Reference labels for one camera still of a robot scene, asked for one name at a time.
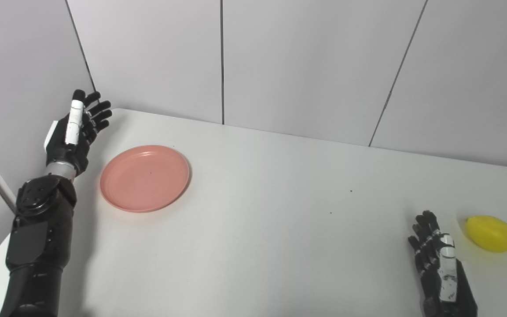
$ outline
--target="robotic arm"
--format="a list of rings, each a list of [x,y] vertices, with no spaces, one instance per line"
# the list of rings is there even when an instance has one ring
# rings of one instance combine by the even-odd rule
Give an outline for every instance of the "robotic arm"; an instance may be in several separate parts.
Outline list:
[[[463,265],[455,257],[455,243],[442,233],[435,214],[429,210],[416,216],[408,237],[414,249],[416,269],[425,299],[426,317],[476,317],[477,303],[469,287]]]
[[[87,109],[100,97],[99,92],[86,97],[83,90],[76,90],[72,107],[75,102],[83,105],[77,107],[78,117],[72,111],[58,121],[46,146],[44,176],[29,180],[18,191],[6,257],[9,285],[0,317],[58,315],[77,202],[72,182],[86,170],[90,145],[109,126],[107,118],[112,115],[108,101]]]

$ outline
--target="yellow lemon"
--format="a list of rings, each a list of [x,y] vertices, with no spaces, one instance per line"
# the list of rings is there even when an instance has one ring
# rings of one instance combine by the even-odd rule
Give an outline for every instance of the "yellow lemon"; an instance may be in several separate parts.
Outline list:
[[[507,251],[507,223],[490,215],[476,215],[465,222],[467,235],[491,252]]]

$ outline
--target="white table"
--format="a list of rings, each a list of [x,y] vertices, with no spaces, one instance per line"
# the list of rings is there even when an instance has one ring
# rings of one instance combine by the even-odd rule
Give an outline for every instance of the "white table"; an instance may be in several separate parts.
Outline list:
[[[165,209],[126,213],[96,184],[143,144],[183,153],[191,184]],[[419,317],[406,238],[424,209],[456,240],[479,316],[507,316],[507,253],[459,228],[473,214],[507,221],[505,167],[117,109],[76,188],[64,317]]]

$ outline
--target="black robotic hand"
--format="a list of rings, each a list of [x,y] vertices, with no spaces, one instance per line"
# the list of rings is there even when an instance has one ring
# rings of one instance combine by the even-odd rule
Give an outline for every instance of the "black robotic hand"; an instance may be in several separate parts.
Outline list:
[[[87,110],[100,98],[74,92],[70,114],[59,120],[46,146],[44,175],[17,194],[6,265],[9,284],[0,317],[57,317],[62,271],[70,258],[74,207],[73,179],[87,168],[91,143],[109,125],[110,102]]]
[[[463,265],[455,257],[455,243],[439,229],[429,211],[416,216],[408,237],[414,248],[416,269],[424,290],[422,304],[426,317],[476,317],[477,303],[470,290]]]
[[[109,126],[109,118],[113,113],[109,108],[111,102],[104,101],[89,107],[93,102],[101,98],[99,92],[92,92],[87,97],[85,92],[78,89],[74,92],[73,99],[83,102],[85,107],[82,116],[82,126],[79,129],[79,139],[77,144],[66,144],[66,127],[68,126],[69,114],[58,121],[54,133],[46,146],[46,165],[53,162],[69,163],[76,169],[76,175],[83,173],[87,168],[87,154],[89,147],[97,133]]]

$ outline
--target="pink plate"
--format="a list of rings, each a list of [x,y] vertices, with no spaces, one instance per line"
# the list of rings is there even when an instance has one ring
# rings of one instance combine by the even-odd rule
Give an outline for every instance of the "pink plate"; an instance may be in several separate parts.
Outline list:
[[[105,166],[99,187],[118,209],[145,213],[165,207],[189,182],[189,165],[179,152],[164,146],[140,146],[115,156]]]

